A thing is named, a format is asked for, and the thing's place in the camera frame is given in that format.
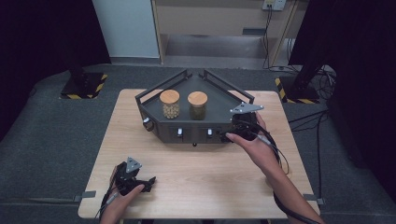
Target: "carpeted floor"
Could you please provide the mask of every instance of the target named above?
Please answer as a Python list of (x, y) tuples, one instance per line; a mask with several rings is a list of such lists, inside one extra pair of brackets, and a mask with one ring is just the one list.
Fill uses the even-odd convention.
[[(96, 99), (64, 100), (60, 92), (68, 73), (35, 85), (13, 127), (0, 143), (0, 223), (97, 223), (78, 217), (78, 204), (48, 204), (10, 198), (73, 199), (85, 190), (118, 94), (145, 89), (182, 68), (96, 65), (87, 71), (108, 78)], [(275, 78), (283, 73), (263, 70), (210, 69), (247, 91), (277, 91)], [(200, 73), (203, 69), (189, 69)], [(321, 104), (283, 104), (288, 120), (326, 109)], [(291, 128), (299, 123), (293, 122)], [(313, 120), (298, 128), (310, 128)], [(312, 188), (319, 194), (317, 129), (293, 133)], [(321, 214), (328, 223), (396, 223), (396, 205), (369, 170), (348, 159), (330, 118), (320, 123)], [(287, 223), (273, 220), (273, 223)]]

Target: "jar with dark contents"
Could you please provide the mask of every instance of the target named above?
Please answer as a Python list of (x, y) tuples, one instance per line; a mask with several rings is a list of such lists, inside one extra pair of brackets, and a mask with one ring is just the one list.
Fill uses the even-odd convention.
[(202, 91), (194, 91), (188, 97), (190, 103), (190, 118), (205, 119), (207, 95)]
[(163, 103), (163, 115), (167, 119), (175, 119), (180, 113), (178, 104), (179, 94), (174, 90), (163, 91), (160, 95), (160, 100)]

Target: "wall socket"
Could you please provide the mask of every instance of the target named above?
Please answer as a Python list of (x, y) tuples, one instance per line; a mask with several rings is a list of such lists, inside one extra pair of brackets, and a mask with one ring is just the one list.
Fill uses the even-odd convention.
[(286, 5), (287, 0), (264, 0), (262, 10), (269, 10), (269, 6), (273, 11), (281, 11)]

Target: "black curtain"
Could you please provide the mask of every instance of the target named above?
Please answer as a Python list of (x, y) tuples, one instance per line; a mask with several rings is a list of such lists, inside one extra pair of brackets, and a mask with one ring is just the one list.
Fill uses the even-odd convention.
[(0, 140), (38, 80), (110, 63), (91, 0), (1, 1), (0, 43)]
[[(319, 57), (336, 72), (328, 101), (351, 159), (370, 168), (396, 202), (396, 7), (394, 1), (311, 0), (290, 64)], [(323, 29), (336, 17), (331, 29)], [(319, 34), (328, 38), (314, 43)], [(315, 48), (326, 49), (312, 55)]]

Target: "jar filled with beige contents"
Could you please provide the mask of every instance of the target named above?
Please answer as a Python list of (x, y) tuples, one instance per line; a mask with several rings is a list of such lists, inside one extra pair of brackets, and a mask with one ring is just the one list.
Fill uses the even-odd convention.
[(188, 97), (190, 103), (190, 118), (205, 119), (207, 95), (202, 91), (194, 91)]
[(180, 113), (178, 104), (179, 94), (174, 90), (163, 91), (160, 95), (160, 100), (163, 103), (163, 115), (167, 119), (175, 119)]

